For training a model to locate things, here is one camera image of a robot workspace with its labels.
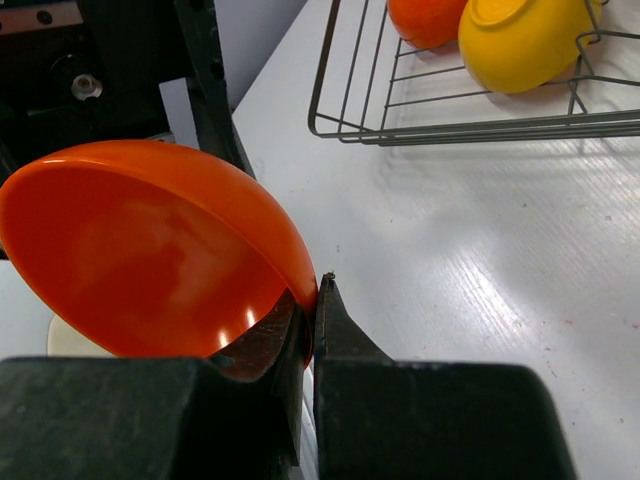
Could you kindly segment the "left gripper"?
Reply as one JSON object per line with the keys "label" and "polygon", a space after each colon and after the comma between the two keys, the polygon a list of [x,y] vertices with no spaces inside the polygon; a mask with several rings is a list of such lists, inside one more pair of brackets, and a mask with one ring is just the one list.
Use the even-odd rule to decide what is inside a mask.
{"label": "left gripper", "polygon": [[254,177],[232,119],[212,1],[4,1],[1,162],[162,136],[170,126],[160,86],[192,69],[199,148]]}

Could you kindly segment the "yellow-orange bowl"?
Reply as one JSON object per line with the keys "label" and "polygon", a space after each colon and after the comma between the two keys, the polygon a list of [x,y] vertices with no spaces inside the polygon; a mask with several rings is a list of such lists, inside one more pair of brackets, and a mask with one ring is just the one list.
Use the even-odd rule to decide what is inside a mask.
{"label": "yellow-orange bowl", "polygon": [[516,94],[567,70],[595,37],[601,1],[471,0],[458,47],[468,73],[485,89]]}

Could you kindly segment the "red-orange bowl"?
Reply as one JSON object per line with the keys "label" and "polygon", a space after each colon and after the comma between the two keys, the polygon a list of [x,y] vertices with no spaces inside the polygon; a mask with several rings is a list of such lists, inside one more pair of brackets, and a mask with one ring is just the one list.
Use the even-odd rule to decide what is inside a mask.
{"label": "red-orange bowl", "polygon": [[33,161],[2,184],[1,242],[40,300],[117,356],[211,356],[284,293],[314,338],[316,275],[293,221],[197,149],[113,140]]}
{"label": "red-orange bowl", "polygon": [[457,39],[467,0],[389,0],[387,11],[400,37],[418,49]]}

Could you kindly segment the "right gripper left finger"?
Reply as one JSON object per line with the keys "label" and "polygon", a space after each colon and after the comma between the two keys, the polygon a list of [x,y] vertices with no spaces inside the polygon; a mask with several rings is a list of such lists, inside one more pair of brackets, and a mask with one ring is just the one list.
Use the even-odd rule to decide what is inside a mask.
{"label": "right gripper left finger", "polygon": [[5,479],[286,479],[306,318],[290,295],[217,354],[1,364]]}

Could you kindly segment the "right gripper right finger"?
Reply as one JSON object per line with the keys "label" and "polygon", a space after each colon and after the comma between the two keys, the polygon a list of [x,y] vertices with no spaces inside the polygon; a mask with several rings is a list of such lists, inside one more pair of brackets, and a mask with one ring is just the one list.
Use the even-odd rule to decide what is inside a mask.
{"label": "right gripper right finger", "polygon": [[323,479],[573,479],[552,397],[523,365],[397,361],[351,319],[333,274],[316,310]]}

